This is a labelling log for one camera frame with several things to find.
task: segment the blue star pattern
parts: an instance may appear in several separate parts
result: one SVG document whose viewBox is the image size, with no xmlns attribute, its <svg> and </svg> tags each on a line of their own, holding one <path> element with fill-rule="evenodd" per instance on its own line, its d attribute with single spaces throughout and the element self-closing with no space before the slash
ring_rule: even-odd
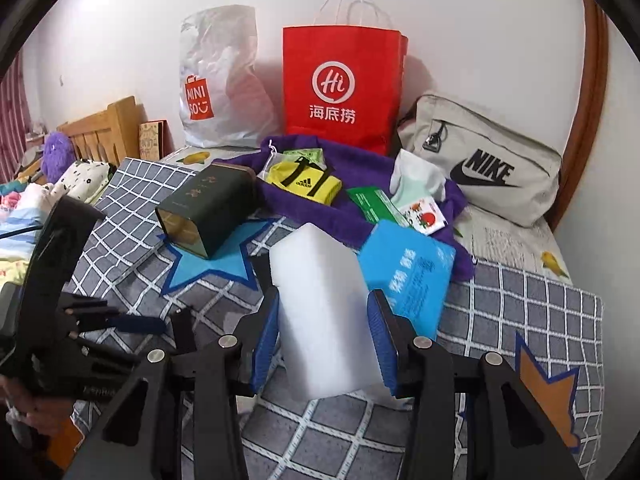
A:
<svg viewBox="0 0 640 480">
<path fill-rule="evenodd" d="M 164 280 L 161 294 L 179 290 L 207 274 L 215 274 L 258 290 L 253 269 L 249 265 L 246 245 L 271 223 L 272 221 L 249 220 L 240 224 L 210 260 L 195 256 L 165 240 L 167 249 L 175 254 L 175 261 Z"/>
</svg>

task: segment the grey nike bag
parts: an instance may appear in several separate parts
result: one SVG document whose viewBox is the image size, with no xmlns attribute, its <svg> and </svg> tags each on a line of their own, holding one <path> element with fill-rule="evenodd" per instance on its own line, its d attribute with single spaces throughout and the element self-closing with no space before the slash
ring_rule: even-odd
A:
<svg viewBox="0 0 640 480">
<path fill-rule="evenodd" d="M 423 95 L 398 128 L 402 146 L 442 168 L 472 204 L 531 227 L 556 199 L 561 156 L 474 108 Z"/>
</svg>

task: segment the white plastic bag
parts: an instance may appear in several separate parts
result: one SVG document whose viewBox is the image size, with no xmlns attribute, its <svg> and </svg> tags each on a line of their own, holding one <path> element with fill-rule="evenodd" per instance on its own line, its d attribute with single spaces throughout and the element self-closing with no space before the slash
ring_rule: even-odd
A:
<svg viewBox="0 0 640 480">
<path fill-rule="evenodd" d="M 278 132 L 273 104 L 254 74 L 255 9 L 215 7 L 180 32 L 180 118 L 187 144 L 257 147 Z"/>
</svg>

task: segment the paper bag handle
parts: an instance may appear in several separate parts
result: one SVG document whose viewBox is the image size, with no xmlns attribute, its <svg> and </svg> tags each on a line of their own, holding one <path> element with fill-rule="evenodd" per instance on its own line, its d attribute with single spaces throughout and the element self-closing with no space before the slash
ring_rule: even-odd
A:
<svg viewBox="0 0 640 480">
<path fill-rule="evenodd" d="M 324 8 L 327 6 L 327 4 L 329 3 L 329 1 L 331 0 L 325 0 L 324 4 L 322 4 L 322 6 L 320 7 L 320 9 L 318 10 L 318 12 L 316 12 L 316 16 L 314 18 L 314 25 L 316 24 L 316 22 L 318 21 L 318 18 L 320 17 L 320 14 L 322 13 L 322 11 L 324 10 Z M 340 2 L 338 3 L 338 8 L 336 9 L 335 12 L 335 21 L 334 24 L 337 25 L 338 24 L 338 17 L 340 16 L 340 9 L 342 8 L 342 3 L 344 0 L 340 0 Z M 360 0 L 360 20 L 358 22 L 359 26 L 362 26 L 362 18 L 364 15 L 364 3 L 367 2 L 369 4 L 371 4 L 371 6 L 374 9 L 374 12 L 376 13 L 376 22 L 379 23 L 380 22 L 380 15 L 378 13 L 379 11 L 379 7 L 375 4 L 375 2 L 373 0 Z M 391 22 L 391 18 L 387 15 L 388 21 L 391 25 L 391 27 L 393 27 L 393 23 Z"/>
</svg>

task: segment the wooden bed headboard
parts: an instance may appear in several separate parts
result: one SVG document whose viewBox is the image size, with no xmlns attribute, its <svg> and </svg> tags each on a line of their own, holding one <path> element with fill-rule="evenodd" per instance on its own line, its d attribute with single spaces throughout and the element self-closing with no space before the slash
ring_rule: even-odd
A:
<svg viewBox="0 0 640 480">
<path fill-rule="evenodd" d="M 556 201 L 546 221 L 556 230 L 580 183 L 600 127 L 609 77 L 609 33 L 607 17 L 594 0 L 584 1 L 584 63 L 578 109 L 562 154 Z"/>
<path fill-rule="evenodd" d="M 140 114 L 133 96 L 116 101 L 107 109 L 72 123 L 58 126 L 76 149 L 77 158 L 110 162 L 118 167 L 126 156 L 140 157 Z"/>
</svg>

